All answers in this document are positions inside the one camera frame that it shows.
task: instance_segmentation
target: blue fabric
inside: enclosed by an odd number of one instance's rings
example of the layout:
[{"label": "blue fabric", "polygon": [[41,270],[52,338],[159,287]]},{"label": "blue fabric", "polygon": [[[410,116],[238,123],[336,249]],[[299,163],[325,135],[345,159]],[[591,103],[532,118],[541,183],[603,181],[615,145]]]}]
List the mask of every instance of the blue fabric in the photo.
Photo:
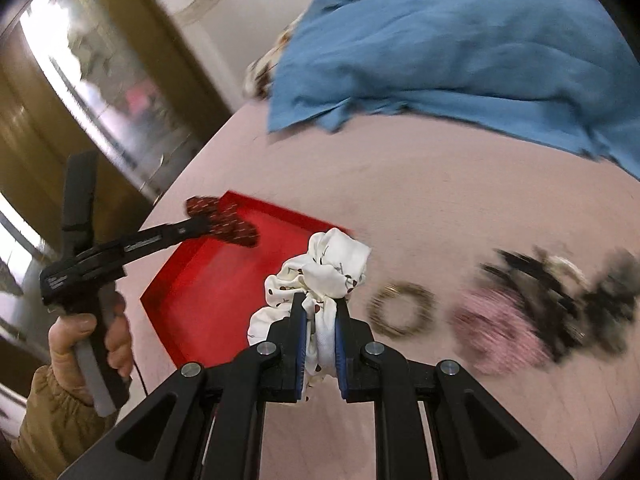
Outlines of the blue fabric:
[{"label": "blue fabric", "polygon": [[640,66],[597,0],[314,0],[272,91],[270,131],[409,108],[640,177]]}]

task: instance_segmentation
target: red box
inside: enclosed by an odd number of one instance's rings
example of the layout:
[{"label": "red box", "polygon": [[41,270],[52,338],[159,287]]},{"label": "red box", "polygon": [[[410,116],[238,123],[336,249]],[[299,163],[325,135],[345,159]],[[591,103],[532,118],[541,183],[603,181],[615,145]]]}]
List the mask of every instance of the red box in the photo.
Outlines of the red box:
[{"label": "red box", "polygon": [[258,245],[249,249],[212,237],[187,240],[140,298],[177,367],[189,361],[206,367],[226,363],[246,348],[249,319],[266,305],[266,277],[279,272],[285,260],[306,253],[313,233],[336,227],[233,191],[221,202],[238,204],[238,214],[258,229]]}]

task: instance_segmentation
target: silver bolt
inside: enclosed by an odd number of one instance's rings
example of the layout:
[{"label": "silver bolt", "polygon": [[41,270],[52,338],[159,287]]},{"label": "silver bolt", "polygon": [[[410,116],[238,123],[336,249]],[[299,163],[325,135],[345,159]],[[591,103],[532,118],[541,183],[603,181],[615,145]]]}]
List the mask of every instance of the silver bolt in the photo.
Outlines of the silver bolt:
[{"label": "silver bolt", "polygon": [[198,363],[187,363],[182,368],[180,368],[180,373],[184,377],[195,377],[202,371],[202,366]]},{"label": "silver bolt", "polygon": [[455,375],[460,371],[460,365],[451,359],[447,359],[440,363],[440,370],[442,370],[444,374]]},{"label": "silver bolt", "polygon": [[276,351],[277,346],[271,341],[263,341],[257,347],[258,354],[271,355]]},{"label": "silver bolt", "polygon": [[385,351],[385,346],[377,341],[371,341],[364,345],[364,351],[370,355],[380,355]]}]

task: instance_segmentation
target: brown jacket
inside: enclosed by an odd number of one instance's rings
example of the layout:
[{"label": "brown jacket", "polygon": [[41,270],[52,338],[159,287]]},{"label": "brown jacket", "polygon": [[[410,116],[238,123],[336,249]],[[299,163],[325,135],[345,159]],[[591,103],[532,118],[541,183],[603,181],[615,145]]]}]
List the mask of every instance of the brown jacket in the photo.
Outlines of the brown jacket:
[{"label": "brown jacket", "polygon": [[113,427],[116,416],[100,418],[63,390],[44,366],[33,376],[20,437],[11,447],[33,480],[55,480]]}]

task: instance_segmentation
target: wooden table surface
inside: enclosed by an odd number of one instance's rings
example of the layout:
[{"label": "wooden table surface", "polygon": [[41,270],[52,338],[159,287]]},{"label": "wooden table surface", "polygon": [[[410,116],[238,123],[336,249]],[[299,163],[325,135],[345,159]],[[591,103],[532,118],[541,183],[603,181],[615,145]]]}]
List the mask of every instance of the wooden table surface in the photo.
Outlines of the wooden table surface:
[{"label": "wooden table surface", "polygon": [[[356,117],[333,135],[300,128],[269,136],[266,115],[267,105],[256,103],[235,114],[144,227],[180,221],[185,199],[228,189],[344,225],[372,247],[367,283],[350,301],[353,317],[365,319],[367,301],[390,280],[436,295],[431,334],[378,338],[412,360],[465,365],[447,311],[493,248],[530,253],[537,244],[570,257],[587,276],[615,247],[640,250],[640,183],[612,164],[408,114]],[[139,298],[171,253],[128,265],[118,282],[151,388],[175,367]],[[629,351],[619,358],[585,352],[560,366],[475,376],[574,478],[595,480],[640,413],[638,331],[633,327]],[[134,387],[130,406],[140,399]],[[375,478],[372,406],[346,405],[335,381],[304,406],[269,405],[261,478]]]}]

